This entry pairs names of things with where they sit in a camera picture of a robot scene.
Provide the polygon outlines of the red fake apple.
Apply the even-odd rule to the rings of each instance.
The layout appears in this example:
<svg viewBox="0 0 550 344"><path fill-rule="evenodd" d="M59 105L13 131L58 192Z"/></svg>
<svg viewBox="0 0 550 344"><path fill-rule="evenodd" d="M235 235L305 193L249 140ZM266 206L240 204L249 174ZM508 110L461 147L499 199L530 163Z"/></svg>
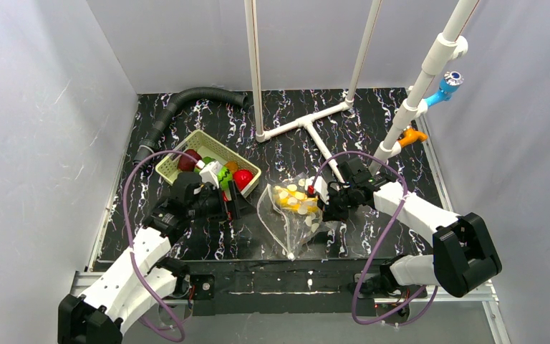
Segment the red fake apple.
<svg viewBox="0 0 550 344"><path fill-rule="evenodd" d="M251 183L253 178L254 175L247 169L239 169L233 173L233 181L239 191L243 191Z"/></svg>

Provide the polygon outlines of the green fake watermelon ball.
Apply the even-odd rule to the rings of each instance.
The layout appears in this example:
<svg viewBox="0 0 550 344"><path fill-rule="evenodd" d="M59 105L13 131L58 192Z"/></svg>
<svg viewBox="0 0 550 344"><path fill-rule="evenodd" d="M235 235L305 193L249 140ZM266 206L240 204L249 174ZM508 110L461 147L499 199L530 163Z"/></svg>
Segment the green fake watermelon ball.
<svg viewBox="0 0 550 344"><path fill-rule="evenodd" d="M224 191L229 190L229 183L233 181L233 173L227 167L222 167L217 174L218 185Z"/></svg>

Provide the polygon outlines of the purple fake sweet potato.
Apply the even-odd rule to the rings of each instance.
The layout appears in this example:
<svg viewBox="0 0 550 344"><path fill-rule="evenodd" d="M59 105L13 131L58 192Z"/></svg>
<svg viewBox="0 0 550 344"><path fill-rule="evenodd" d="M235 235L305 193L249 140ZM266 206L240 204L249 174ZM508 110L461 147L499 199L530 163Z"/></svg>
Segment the purple fake sweet potato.
<svg viewBox="0 0 550 344"><path fill-rule="evenodd" d="M185 155L180 156L178 160L177 168L179 171L194 172L196 162L202 159L201 155L196 150L187 149L184 151Z"/></svg>

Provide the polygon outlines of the orange fake fruit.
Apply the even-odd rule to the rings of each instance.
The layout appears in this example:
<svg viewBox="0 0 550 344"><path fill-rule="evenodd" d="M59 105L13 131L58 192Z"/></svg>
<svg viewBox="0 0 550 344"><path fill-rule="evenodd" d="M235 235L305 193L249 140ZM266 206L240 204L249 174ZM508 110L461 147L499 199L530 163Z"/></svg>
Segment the orange fake fruit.
<svg viewBox="0 0 550 344"><path fill-rule="evenodd" d="M228 161L225 165L224 165L231 173L235 173L239 170L239 165L237 162L235 161Z"/></svg>

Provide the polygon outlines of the yellow fake banana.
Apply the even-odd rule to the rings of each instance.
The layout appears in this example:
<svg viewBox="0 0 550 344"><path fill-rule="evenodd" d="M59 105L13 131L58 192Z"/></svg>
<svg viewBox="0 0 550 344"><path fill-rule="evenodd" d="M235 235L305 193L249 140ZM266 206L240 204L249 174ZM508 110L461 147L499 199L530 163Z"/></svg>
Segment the yellow fake banana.
<svg viewBox="0 0 550 344"><path fill-rule="evenodd" d="M309 198L294 186L292 189L275 186L274 203L283 211L291 211L299 215L316 214L319 210L315 198Z"/></svg>

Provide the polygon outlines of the clear polka dot zip bag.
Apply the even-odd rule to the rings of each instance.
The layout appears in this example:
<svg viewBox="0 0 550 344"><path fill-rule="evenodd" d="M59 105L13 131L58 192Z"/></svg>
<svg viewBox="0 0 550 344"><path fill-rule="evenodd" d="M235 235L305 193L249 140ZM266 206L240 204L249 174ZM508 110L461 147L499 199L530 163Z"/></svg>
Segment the clear polka dot zip bag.
<svg viewBox="0 0 550 344"><path fill-rule="evenodd" d="M291 211L283 211L274 203L274 187L290 188L306 194L304 189L305 173L285 179L281 182L268 184L262 192L257 205L257 216L275 243L289 260L301 255L302 247L316 235L337 229L338 222L322 221L322 210L316 214L299 215Z"/></svg>

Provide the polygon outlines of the pale green plastic basket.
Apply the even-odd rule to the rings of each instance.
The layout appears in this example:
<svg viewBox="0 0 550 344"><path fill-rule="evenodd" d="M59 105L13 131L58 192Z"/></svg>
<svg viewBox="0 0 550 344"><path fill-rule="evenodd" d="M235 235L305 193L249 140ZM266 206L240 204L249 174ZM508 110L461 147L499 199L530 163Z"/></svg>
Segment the pale green plastic basket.
<svg viewBox="0 0 550 344"><path fill-rule="evenodd" d="M229 161L237 162L240 169L246 169L251 172L253 178L251 181L241 190L244 197L249 196L252 191L259 185L259 178L261 177L261 169L239 155L235 151L227 148L220 141L216 140L209 134L202 130L194 130L184 140L182 140L176 147L175 151L186 151L187 149L195 150L202 158L206 156L215 158L220 163L224 164ZM179 157L174 157L173 154L167 154L164 156L155 166L155 171L163 178L164 181L170 185L178 177L180 171L177 168Z"/></svg>

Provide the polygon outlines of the green fake vegetable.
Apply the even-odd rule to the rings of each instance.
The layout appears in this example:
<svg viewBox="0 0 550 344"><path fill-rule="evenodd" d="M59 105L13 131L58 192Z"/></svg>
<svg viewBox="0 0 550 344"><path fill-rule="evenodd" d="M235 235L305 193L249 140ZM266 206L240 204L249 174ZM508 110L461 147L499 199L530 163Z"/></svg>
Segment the green fake vegetable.
<svg viewBox="0 0 550 344"><path fill-rule="evenodd" d="M216 159L212 158L210 156L206 156L206 157L202 158L201 160L203 161L203 165L207 166L209 163L214 162Z"/></svg>

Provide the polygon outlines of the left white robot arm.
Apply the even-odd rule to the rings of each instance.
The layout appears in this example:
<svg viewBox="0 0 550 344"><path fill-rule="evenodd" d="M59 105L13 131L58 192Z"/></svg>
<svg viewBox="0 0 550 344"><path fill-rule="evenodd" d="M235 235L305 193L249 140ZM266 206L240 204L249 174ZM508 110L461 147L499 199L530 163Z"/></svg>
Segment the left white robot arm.
<svg viewBox="0 0 550 344"><path fill-rule="evenodd" d="M233 181L223 191L197 173L181 173L111 267L78 296L62 299L57 342L121 343L131 325L189 275L188 265L168 252L193 221L230 221L255 210Z"/></svg>

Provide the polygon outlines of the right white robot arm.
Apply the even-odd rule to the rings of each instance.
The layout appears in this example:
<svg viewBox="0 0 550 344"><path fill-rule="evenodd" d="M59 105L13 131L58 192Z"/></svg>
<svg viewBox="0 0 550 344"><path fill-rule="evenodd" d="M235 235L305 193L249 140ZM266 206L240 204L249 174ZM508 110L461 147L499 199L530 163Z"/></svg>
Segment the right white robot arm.
<svg viewBox="0 0 550 344"><path fill-rule="evenodd" d="M428 255L400 255L360 283L360 293L391 293L406 285L442 287L463 297L502 271L485 221L442 209L409 192L400 178L372 174L359 158L339 167L343 182L319 176L307 191L318 198L323 221L345 221L352 209L368 206L416 231L431 247Z"/></svg>

